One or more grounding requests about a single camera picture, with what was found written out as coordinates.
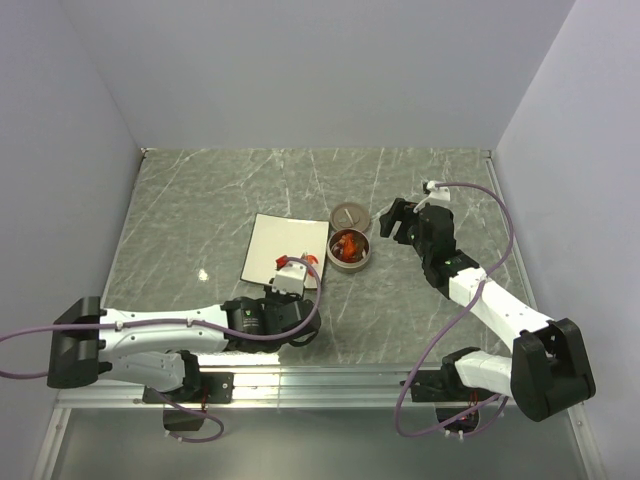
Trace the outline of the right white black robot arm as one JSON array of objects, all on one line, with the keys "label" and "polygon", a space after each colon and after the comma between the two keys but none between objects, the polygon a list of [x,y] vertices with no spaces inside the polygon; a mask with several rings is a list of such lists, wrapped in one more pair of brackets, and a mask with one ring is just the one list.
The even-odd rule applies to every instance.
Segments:
[{"label": "right white black robot arm", "polygon": [[595,395],[579,327],[537,312],[491,280],[457,247],[449,209],[397,198],[380,218],[380,234],[411,246],[430,286],[468,307],[510,352],[504,357],[467,347],[449,354],[439,370],[417,373],[410,384],[413,400],[455,402],[473,393],[481,399],[501,394],[540,422]]}]

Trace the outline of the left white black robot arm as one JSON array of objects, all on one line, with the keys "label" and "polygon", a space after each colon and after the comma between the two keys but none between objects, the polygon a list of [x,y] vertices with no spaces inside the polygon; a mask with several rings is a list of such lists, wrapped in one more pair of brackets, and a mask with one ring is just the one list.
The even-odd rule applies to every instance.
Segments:
[{"label": "left white black robot arm", "polygon": [[199,356],[301,347],[320,327],[318,306],[299,296],[166,312],[104,309],[99,298],[84,297],[54,322],[47,385],[75,389],[111,379],[189,402],[203,387]]}]

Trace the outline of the round metal lunch tin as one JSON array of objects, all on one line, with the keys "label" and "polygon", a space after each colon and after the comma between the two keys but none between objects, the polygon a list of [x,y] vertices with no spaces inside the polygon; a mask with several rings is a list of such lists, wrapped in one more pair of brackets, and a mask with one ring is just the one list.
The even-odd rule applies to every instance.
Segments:
[{"label": "round metal lunch tin", "polygon": [[327,260],[340,272],[362,271],[372,258],[369,238],[360,230],[346,228],[333,232],[326,246]]}]

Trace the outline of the orange chicken leg piece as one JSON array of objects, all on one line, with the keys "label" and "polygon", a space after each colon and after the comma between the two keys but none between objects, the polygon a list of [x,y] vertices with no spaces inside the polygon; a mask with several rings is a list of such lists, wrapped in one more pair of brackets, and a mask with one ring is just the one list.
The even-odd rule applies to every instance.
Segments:
[{"label": "orange chicken leg piece", "polygon": [[358,261],[359,246],[352,232],[344,234],[336,243],[338,248],[337,256],[345,263],[353,263]]}]

